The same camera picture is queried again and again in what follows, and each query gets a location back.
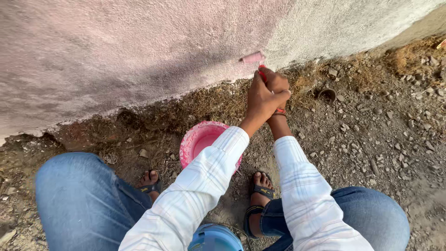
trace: hand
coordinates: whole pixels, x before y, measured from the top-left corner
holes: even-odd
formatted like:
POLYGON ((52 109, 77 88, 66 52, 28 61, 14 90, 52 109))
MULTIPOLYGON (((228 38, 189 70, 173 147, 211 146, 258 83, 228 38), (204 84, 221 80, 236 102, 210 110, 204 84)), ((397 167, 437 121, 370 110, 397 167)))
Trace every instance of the hand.
POLYGON ((280 104, 286 103, 290 96, 291 92, 288 89, 273 94, 266 88, 259 71, 256 71, 248 91, 246 117, 239 127, 251 137, 271 117, 280 104))
MULTIPOLYGON (((282 76, 282 74, 275 73, 266 67, 259 67, 259 71, 263 72, 266 76, 266 88, 268 88, 268 90, 274 93, 279 93, 289 89, 288 79, 282 76)), ((279 104, 276 108, 284 109, 285 106, 286 101, 279 104)))

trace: paint bucket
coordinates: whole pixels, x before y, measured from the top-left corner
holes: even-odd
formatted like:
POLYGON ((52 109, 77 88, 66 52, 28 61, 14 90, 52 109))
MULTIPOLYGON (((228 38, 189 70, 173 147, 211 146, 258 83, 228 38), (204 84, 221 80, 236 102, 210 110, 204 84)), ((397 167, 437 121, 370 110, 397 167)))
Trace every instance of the paint bucket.
MULTIPOLYGON (((207 146, 212 145, 214 141, 228 128, 229 126, 217 121, 202 121, 194 125, 184 135, 180 144, 180 162, 184 168, 192 162, 195 157, 207 146)), ((235 164, 235 170, 240 166, 242 156, 235 164)))
POLYGON ((201 225, 195 231, 188 251, 243 251, 242 242, 227 227, 218 224, 201 225))

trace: blue bucket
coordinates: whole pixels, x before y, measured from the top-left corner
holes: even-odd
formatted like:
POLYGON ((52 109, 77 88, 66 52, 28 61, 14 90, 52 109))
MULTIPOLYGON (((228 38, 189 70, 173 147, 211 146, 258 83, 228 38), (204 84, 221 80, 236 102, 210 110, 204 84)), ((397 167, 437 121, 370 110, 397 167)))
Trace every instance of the blue bucket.
POLYGON ((188 251, 243 251, 240 239, 227 227, 204 224, 195 231, 188 251))

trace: wall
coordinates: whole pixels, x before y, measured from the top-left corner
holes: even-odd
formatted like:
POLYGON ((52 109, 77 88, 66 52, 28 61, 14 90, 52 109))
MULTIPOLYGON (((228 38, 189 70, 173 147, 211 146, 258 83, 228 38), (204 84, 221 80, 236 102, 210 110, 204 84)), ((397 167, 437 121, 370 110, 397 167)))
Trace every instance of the wall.
POLYGON ((1 1, 0 141, 249 77, 260 49, 272 68, 367 50, 443 2, 1 1))

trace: pink bucket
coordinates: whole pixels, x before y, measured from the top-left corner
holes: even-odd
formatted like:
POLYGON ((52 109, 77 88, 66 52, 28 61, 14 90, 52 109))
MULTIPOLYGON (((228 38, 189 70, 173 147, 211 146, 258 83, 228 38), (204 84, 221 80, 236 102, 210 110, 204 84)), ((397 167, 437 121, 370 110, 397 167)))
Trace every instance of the pink bucket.
MULTIPOLYGON (((198 154, 207 146, 212 145, 214 141, 228 128, 229 126, 217 121, 202 121, 194 125, 184 135, 180 144, 180 162, 184 168, 198 156, 198 154)), ((239 169, 242 156, 235 164, 235 170, 239 169)))

